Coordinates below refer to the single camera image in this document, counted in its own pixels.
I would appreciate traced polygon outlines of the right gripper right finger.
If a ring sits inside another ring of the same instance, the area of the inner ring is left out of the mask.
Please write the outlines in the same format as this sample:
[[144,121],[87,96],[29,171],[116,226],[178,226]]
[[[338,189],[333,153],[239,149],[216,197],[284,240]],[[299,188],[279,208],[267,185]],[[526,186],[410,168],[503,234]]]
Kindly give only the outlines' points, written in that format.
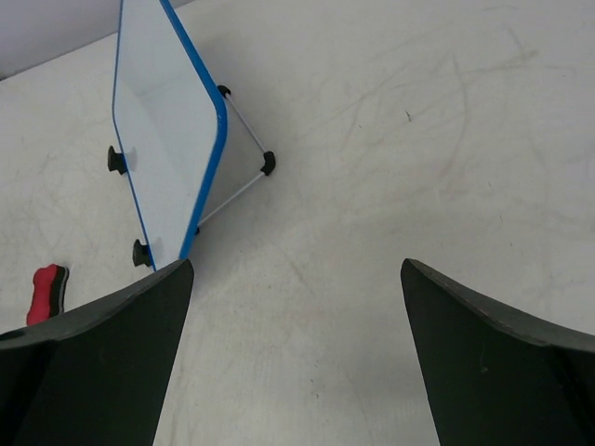
[[591,445],[594,337],[414,259],[403,300],[442,445]]

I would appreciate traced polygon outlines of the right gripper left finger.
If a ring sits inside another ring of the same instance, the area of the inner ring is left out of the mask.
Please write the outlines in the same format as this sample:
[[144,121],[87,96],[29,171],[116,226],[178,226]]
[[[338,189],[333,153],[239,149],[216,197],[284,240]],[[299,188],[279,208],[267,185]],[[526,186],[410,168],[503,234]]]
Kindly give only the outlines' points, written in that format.
[[1,336],[4,445],[151,445],[191,300],[179,260]]

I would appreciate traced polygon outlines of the red bone-shaped eraser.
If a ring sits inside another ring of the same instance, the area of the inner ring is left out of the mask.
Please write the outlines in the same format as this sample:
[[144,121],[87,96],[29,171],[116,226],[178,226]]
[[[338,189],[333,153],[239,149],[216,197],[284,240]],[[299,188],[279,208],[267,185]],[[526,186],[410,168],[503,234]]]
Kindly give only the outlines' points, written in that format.
[[47,321],[64,312],[64,294],[70,272],[66,267],[50,264],[33,275],[33,297],[26,325]]

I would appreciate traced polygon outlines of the blue framed whiteboard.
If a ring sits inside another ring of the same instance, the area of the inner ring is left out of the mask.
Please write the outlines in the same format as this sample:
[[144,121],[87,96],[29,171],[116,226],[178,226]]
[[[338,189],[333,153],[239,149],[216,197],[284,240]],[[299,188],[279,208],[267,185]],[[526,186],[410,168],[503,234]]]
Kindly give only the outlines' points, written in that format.
[[135,265],[188,256],[228,135],[223,97],[168,1],[123,1],[112,121],[143,238]]

